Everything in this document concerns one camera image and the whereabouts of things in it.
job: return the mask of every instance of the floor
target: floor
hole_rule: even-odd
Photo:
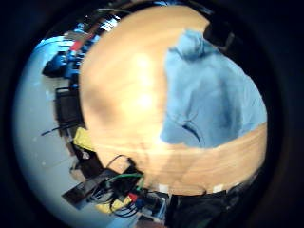
[[[74,158],[57,131],[41,136],[57,126],[54,117],[54,89],[65,86],[64,79],[50,79],[41,72],[59,50],[71,45],[62,37],[42,41],[24,68],[14,103],[13,137],[18,163],[30,189],[58,219],[76,228],[127,228],[137,218],[115,218],[101,214],[93,204],[77,210],[61,196],[78,184],[69,175]]]

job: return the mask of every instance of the blue fabric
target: blue fabric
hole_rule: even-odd
[[[243,70],[187,30],[165,57],[167,107],[161,139],[191,147],[216,147],[265,123],[256,85]]]

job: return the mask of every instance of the wooden surface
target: wooden surface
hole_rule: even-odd
[[[87,54],[81,68],[81,103],[103,165],[124,154],[144,172],[144,186],[179,195],[229,189],[260,167],[266,124],[213,149],[167,144],[159,138],[166,105],[165,52],[185,29],[203,32],[207,23],[187,7],[144,9],[124,18]],[[122,172],[124,158],[111,168]]]

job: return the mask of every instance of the cable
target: cable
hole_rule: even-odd
[[[117,216],[117,217],[120,217],[120,218],[130,218],[130,217],[132,217],[132,216],[134,216],[134,215],[136,215],[138,212],[139,212],[139,209],[135,206],[135,204],[134,204],[134,206],[135,206],[135,208],[129,208],[129,212],[127,212],[127,213],[124,213],[124,214],[118,214],[118,213],[116,213],[114,210],[113,210],[113,202],[114,202],[115,200],[113,200],[113,201],[111,201],[110,202],[110,204],[109,204],[109,209],[110,209],[110,211],[111,211],[111,213],[113,213],[115,216]]]
[[[117,160],[118,158],[120,157],[125,157],[125,158],[128,158],[126,155],[118,155],[116,156],[114,159],[112,159],[105,168],[108,168],[115,160]]]
[[[137,191],[141,191],[141,189],[143,188],[143,183],[144,183],[144,175],[142,175],[142,178],[140,180],[140,184],[139,186],[136,188]]]
[[[97,9],[98,12],[102,11],[120,11],[120,12],[125,12],[125,13],[132,13],[131,11],[124,10],[124,9],[112,9],[112,8],[99,8]]]
[[[114,178],[109,179],[108,181],[114,181],[119,178],[142,178],[143,174],[133,173],[133,174],[120,174],[115,176]]]

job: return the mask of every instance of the black cable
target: black cable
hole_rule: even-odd
[[[138,213],[139,212],[139,209],[138,208],[136,208],[136,206],[135,206],[135,204],[133,204],[134,206],[135,206],[135,208],[128,208],[130,211],[129,212],[126,212],[126,213],[124,213],[124,214],[118,214],[118,213],[116,213],[116,211],[114,211],[113,210],[113,202],[114,202],[115,200],[113,200],[113,201],[111,201],[110,203],[109,203],[109,209],[110,209],[110,211],[111,211],[111,213],[113,213],[115,216],[117,216],[117,217],[120,217],[120,218],[130,218],[130,217],[132,217],[132,216],[134,216],[136,213]]]
[[[114,159],[112,159],[112,161],[110,161],[105,168],[108,168],[115,160],[117,160],[120,157],[128,158],[126,155],[118,155]]]

